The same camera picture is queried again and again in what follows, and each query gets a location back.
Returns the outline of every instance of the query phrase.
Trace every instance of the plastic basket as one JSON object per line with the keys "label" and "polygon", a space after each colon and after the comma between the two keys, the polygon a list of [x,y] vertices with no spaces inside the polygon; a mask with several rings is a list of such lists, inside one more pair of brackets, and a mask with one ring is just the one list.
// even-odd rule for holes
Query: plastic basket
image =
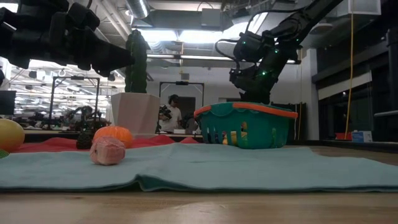
{"label": "plastic basket", "polygon": [[200,108],[194,117],[206,143],[227,141],[243,149],[270,149],[286,144],[289,119],[297,118],[297,113],[259,103],[231,102]]}

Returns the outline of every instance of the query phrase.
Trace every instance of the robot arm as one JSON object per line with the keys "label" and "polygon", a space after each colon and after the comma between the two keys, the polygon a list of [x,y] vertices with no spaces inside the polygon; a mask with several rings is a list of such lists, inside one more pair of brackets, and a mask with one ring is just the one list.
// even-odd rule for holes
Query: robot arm
{"label": "robot arm", "polygon": [[265,30],[261,36],[249,31],[241,33],[234,48],[235,59],[255,63],[255,66],[245,70],[239,70],[237,66],[238,69],[232,69],[229,73],[229,80],[245,91],[241,94],[242,100],[268,104],[271,89],[278,82],[287,61],[299,61],[297,49],[301,48],[301,41],[342,1],[314,0],[308,6],[297,9],[277,27]]}
{"label": "robot arm", "polygon": [[93,11],[68,8],[67,0],[19,0],[17,13],[0,8],[0,57],[21,68],[31,59],[73,64],[104,77],[134,63],[130,51],[97,38]]}

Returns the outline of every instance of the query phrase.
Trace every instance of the yellow cable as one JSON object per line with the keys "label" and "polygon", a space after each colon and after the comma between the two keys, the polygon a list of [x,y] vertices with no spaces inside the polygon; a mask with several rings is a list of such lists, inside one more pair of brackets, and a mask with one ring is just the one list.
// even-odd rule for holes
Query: yellow cable
{"label": "yellow cable", "polygon": [[[303,60],[303,49],[300,50],[300,60]],[[300,63],[300,118],[298,119],[298,135],[297,140],[300,140],[300,130],[301,130],[301,108],[302,108],[302,88],[303,83],[303,63]]]}
{"label": "yellow cable", "polygon": [[351,7],[351,60],[350,61],[351,61],[351,77],[349,78],[348,109],[347,109],[346,132],[344,135],[344,140],[347,139],[349,111],[351,109],[351,92],[353,90],[353,75],[354,75],[354,8],[353,7]]}

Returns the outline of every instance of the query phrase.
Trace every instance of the white planter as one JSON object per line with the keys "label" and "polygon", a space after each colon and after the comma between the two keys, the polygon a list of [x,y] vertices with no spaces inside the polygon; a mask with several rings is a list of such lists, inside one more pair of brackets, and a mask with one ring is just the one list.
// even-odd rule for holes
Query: white planter
{"label": "white planter", "polygon": [[155,134],[159,118],[160,98],[147,93],[118,93],[112,95],[115,126],[132,134]]}

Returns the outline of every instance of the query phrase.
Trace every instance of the green cactus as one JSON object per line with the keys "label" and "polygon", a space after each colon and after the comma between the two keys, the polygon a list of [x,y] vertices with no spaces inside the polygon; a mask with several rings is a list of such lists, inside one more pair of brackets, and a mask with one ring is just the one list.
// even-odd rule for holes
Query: green cactus
{"label": "green cactus", "polygon": [[147,93],[147,48],[146,41],[138,30],[133,30],[126,42],[126,49],[135,58],[134,65],[126,67],[126,93]]}

